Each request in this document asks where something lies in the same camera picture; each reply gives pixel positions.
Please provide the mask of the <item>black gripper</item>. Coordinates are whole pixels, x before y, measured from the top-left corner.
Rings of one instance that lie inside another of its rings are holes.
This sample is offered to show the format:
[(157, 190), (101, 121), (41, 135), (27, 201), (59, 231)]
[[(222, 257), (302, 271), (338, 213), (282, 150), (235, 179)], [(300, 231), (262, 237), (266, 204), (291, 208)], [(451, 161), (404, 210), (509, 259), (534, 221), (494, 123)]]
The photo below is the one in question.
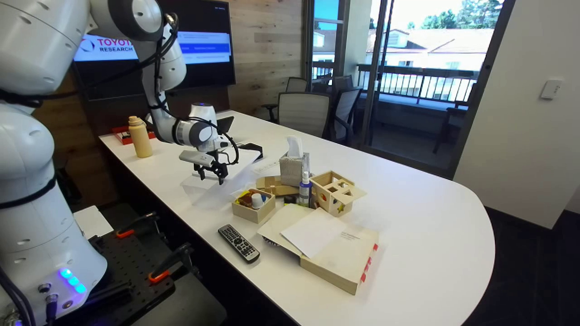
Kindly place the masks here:
[(193, 170), (197, 172), (199, 179), (203, 181), (206, 177), (206, 170), (215, 173), (217, 183), (222, 184), (222, 181), (228, 175), (226, 163), (219, 159), (222, 154), (221, 148), (210, 150), (210, 152), (197, 152), (193, 155)]

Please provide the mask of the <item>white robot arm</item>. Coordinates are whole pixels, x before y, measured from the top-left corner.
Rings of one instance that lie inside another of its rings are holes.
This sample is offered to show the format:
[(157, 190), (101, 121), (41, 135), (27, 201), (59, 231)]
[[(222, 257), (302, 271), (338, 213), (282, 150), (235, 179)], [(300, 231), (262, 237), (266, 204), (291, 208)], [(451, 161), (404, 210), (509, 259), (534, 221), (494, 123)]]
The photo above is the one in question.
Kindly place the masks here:
[(56, 181), (54, 139), (34, 117), (85, 34), (128, 39), (155, 137), (195, 148), (193, 168), (224, 173), (217, 125), (170, 114), (164, 92), (186, 74), (177, 16), (157, 0), (0, 0), (0, 282), (1, 320), (48, 326), (81, 308), (106, 259), (76, 224)]

